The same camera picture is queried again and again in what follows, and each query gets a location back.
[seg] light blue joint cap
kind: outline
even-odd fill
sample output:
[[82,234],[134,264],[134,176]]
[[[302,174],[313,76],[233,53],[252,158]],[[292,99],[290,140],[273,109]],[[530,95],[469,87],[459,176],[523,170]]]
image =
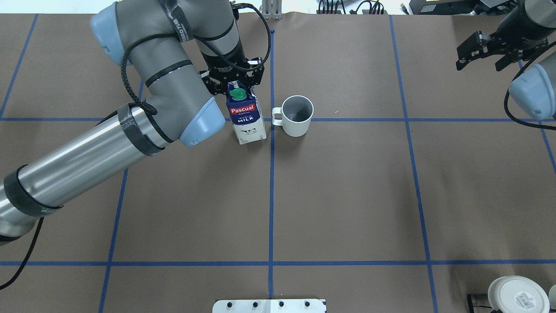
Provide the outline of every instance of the light blue joint cap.
[[556,113],[556,99],[550,78],[536,64],[510,84],[510,95],[532,118],[547,119]]
[[208,137],[218,133],[224,127],[224,116],[211,97],[191,120],[180,136],[186,146],[194,146]]
[[99,45],[114,63],[121,65],[123,45],[116,22],[116,2],[93,16],[90,25]]

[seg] metal bracket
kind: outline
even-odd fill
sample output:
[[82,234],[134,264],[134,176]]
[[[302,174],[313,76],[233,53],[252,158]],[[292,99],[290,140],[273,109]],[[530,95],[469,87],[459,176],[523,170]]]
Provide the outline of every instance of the metal bracket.
[[543,40],[540,44],[527,50],[517,50],[509,46],[506,42],[496,38],[492,34],[484,35],[481,31],[473,33],[461,45],[458,46],[458,60],[456,68],[461,71],[469,62],[479,58],[486,58],[492,55],[502,55],[503,57],[496,62],[496,71],[501,71],[511,63],[519,60],[529,61],[548,45],[548,40]]
[[282,0],[262,0],[260,11],[266,19],[282,19]]
[[212,313],[326,313],[324,299],[219,300]]
[[[249,67],[252,69],[252,68],[258,66],[260,63],[262,63],[262,58],[261,57],[256,57],[256,58],[248,61],[247,63],[249,64]],[[246,87],[251,88],[255,85],[260,85],[261,84],[262,74],[264,72],[265,72],[265,67],[262,66],[258,70],[255,70],[255,71],[251,72],[252,73],[251,75],[248,75],[247,73],[240,73],[240,72],[237,72],[236,75],[233,75],[232,73],[230,73],[229,78],[224,77],[225,79],[221,79],[221,80],[215,79],[217,81],[213,80],[213,77],[210,76],[209,71],[200,71],[199,76],[201,77],[201,79],[205,83],[205,86],[207,87],[208,91],[211,94],[213,94],[213,95],[217,95],[217,94],[228,95],[228,87],[227,87],[228,82],[239,80]]]

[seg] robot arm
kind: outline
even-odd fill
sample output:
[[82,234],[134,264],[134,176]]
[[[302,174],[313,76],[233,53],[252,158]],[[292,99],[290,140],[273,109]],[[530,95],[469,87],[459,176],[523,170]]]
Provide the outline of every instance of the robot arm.
[[469,62],[491,55],[503,55],[496,62],[497,71],[519,60],[529,61],[546,48],[546,38],[555,30],[556,2],[521,0],[490,36],[477,31],[459,45],[456,68],[460,71]]
[[[120,107],[90,131],[7,175],[0,184],[0,246],[173,141],[194,146],[220,131],[225,120],[212,94],[224,93],[220,86],[232,80],[256,85],[264,69],[260,58],[249,62],[244,55],[236,25],[238,8],[227,0],[127,0],[94,16],[93,33],[116,64],[138,40],[170,34],[145,41],[129,53],[151,96],[142,105]],[[208,64],[203,78],[180,44],[193,38]],[[207,48],[207,42],[228,62]],[[258,69],[257,75],[247,75],[245,68]]]
[[[496,62],[497,71],[519,60],[532,62],[554,46],[554,43],[548,45],[547,40],[554,31],[556,0],[522,0],[500,23],[496,32],[490,36],[475,32],[458,47],[456,67],[458,71],[462,70],[469,62],[491,55],[503,55]],[[556,129],[520,121],[507,108],[507,100],[511,95],[532,118],[544,120],[552,116],[556,119],[556,53],[533,65],[528,71],[523,70],[509,87],[504,104],[506,113],[514,121],[526,126]]]

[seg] blue tape line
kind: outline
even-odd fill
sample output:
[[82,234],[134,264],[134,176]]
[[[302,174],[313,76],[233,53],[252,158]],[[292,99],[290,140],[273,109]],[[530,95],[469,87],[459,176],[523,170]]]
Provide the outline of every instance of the blue tape line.
[[112,231],[112,239],[110,240],[110,250],[108,251],[108,262],[106,264],[105,280],[102,285],[101,302],[98,305],[98,313],[104,311],[104,303],[106,300],[106,292],[108,290],[108,281],[110,280],[110,269],[112,267],[112,259],[114,257],[114,246],[116,245],[116,234],[118,233],[118,225],[120,223],[120,213],[122,212],[123,195],[126,191],[128,169],[123,171],[122,187],[120,188],[120,198],[118,199],[118,208],[116,209],[116,218],[114,219],[114,229]]
[[2,108],[0,109],[0,118],[4,115],[4,110],[6,109],[6,105],[8,104],[9,95],[12,92],[13,84],[16,81],[17,73],[19,72],[19,67],[21,66],[21,62],[23,61],[23,56],[25,55],[25,51],[27,50],[27,46],[29,45],[29,41],[31,40],[31,35],[33,34],[33,30],[35,25],[37,24],[38,14],[35,14],[33,19],[33,23],[31,24],[31,28],[29,29],[29,33],[27,34],[27,39],[25,40],[25,44],[23,45],[23,49],[21,50],[21,54],[19,55],[19,60],[17,60],[16,69],[13,72],[12,80],[9,82],[8,91],[6,91],[6,96],[4,97],[4,103],[2,104]]
[[432,265],[556,264],[556,260],[447,260],[430,261],[430,263]]
[[312,118],[314,122],[403,122],[403,118]]
[[274,261],[274,266],[384,266],[427,265],[427,261]]
[[[556,259],[534,260],[433,260],[433,261],[273,261],[274,266],[433,266],[444,265],[496,265],[496,264],[556,264]],[[21,261],[0,261],[0,266],[19,266]],[[27,266],[107,266],[97,261],[29,261]],[[201,262],[111,262],[111,267],[219,267],[268,266],[267,261],[201,261]]]
[[215,262],[112,262],[114,266],[151,266],[151,267],[216,267],[216,266],[268,266],[267,261],[215,261]]
[[556,162],[554,161],[554,155],[552,154],[552,149],[548,142],[547,133],[544,129],[541,129],[540,133],[543,135],[544,145],[547,147],[548,157],[550,157],[550,162],[552,163],[552,170],[556,173]]
[[[270,105],[274,108],[274,32],[270,31]],[[269,298],[274,294],[274,125],[270,126]]]
[[[102,118],[0,118],[0,121],[101,121]],[[404,118],[313,118],[314,122],[405,122]],[[409,122],[513,122],[510,119],[467,119],[467,118],[408,118]],[[527,122],[538,122],[535,119],[523,119]]]
[[[29,261],[26,266],[106,266],[107,262]],[[20,266],[21,261],[0,261],[0,266]]]
[[13,122],[29,122],[29,121],[45,121],[45,122],[89,122],[101,121],[102,118],[0,118],[0,121]]
[[390,18],[390,32],[392,34],[392,44],[394,48],[394,59],[396,61],[396,71],[398,73],[398,85],[400,88],[400,96],[401,96],[401,105],[404,110],[404,119],[405,119],[405,132],[407,133],[408,137],[408,144],[409,144],[409,155],[411,157],[411,168],[413,170],[413,181],[415,184],[415,194],[417,195],[417,203],[419,206],[419,218],[421,220],[421,232],[423,234],[423,244],[425,246],[425,257],[427,261],[427,270],[429,272],[429,283],[430,283],[430,295],[433,301],[433,309],[434,313],[438,313],[438,302],[436,300],[436,289],[434,287],[434,276],[433,276],[433,267],[430,264],[430,250],[429,250],[429,239],[426,234],[426,225],[425,225],[425,214],[423,212],[423,203],[421,201],[421,190],[419,188],[419,177],[417,176],[417,166],[415,164],[415,154],[413,152],[413,142],[411,140],[411,130],[409,127],[409,118],[408,118],[408,110],[405,103],[405,92],[404,92],[404,85],[401,79],[401,68],[400,68],[400,60],[398,56],[398,47],[396,44],[396,33],[394,30],[394,19],[392,15],[389,16]]
[[139,93],[137,95],[139,100],[141,100],[141,98],[143,98],[143,86],[144,85],[145,85],[145,83],[143,83],[143,80],[141,80],[141,83],[139,84]]

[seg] mug handle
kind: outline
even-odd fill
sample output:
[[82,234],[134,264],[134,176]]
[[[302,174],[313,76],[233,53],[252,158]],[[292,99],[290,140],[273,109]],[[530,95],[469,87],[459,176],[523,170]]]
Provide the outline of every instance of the mug handle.
[[272,109],[272,124],[276,126],[282,126],[282,120],[276,119],[277,114],[282,114],[281,107],[275,107],[274,109]]

